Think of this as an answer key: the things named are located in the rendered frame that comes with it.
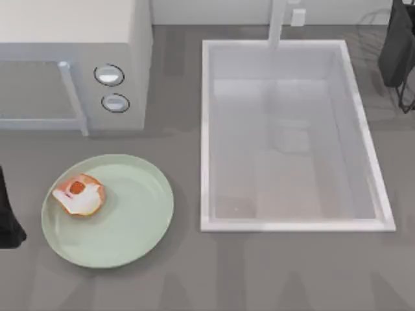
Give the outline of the white wall socket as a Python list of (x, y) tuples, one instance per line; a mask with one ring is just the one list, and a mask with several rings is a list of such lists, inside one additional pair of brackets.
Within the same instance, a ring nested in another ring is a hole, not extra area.
[(295, 8), (292, 10), (290, 25), (292, 27), (302, 27), (305, 25), (306, 9)]

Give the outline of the large microwave knob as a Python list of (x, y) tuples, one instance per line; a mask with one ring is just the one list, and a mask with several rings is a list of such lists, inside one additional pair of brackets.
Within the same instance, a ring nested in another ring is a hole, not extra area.
[(125, 80), (123, 70), (113, 64), (105, 64), (96, 67), (93, 71), (93, 75), (98, 83), (108, 87), (118, 86)]

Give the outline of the pale green plate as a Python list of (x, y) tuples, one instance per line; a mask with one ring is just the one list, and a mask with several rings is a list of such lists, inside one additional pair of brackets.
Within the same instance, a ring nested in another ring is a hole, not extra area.
[(58, 256), (86, 268), (117, 268), (145, 256), (160, 242), (172, 222), (174, 195), (157, 166), (132, 155), (98, 155), (67, 169), (53, 186), (79, 173), (103, 184), (106, 201), (91, 216), (72, 216), (47, 192), (41, 229)]

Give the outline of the microwave door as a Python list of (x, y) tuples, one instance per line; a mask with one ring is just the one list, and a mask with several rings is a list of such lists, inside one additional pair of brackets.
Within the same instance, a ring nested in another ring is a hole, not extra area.
[(0, 130), (80, 130), (58, 62), (0, 61)]

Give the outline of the pale microwave oven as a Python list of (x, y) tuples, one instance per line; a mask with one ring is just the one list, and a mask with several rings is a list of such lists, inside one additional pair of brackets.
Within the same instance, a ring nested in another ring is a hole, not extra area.
[[(0, 61), (69, 63), (89, 135), (143, 129), (152, 44), (149, 0), (0, 0)], [(96, 81), (105, 64), (123, 70), (122, 84)], [(130, 101), (128, 111), (101, 106), (113, 93)]]

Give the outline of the small microwave knob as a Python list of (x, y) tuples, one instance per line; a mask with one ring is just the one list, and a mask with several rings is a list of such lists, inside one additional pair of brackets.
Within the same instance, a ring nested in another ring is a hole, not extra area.
[(130, 108), (130, 101), (121, 94), (113, 93), (101, 98), (101, 106), (111, 113), (124, 113)]

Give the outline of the white sink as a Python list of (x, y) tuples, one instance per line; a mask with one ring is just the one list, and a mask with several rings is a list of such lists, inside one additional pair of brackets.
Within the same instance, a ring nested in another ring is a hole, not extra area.
[(394, 232), (343, 40), (202, 43), (203, 232)]

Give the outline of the orange and white food item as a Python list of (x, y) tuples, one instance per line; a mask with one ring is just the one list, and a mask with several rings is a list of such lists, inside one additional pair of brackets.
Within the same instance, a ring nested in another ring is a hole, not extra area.
[(52, 195), (64, 211), (72, 216), (91, 216), (106, 201), (104, 185), (87, 174), (79, 174), (59, 184), (53, 189)]

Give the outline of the tall white tap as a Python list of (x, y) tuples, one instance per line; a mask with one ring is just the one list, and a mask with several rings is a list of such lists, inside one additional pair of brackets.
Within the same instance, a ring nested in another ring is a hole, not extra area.
[(268, 46), (277, 49), (281, 37), (287, 0), (271, 0)]

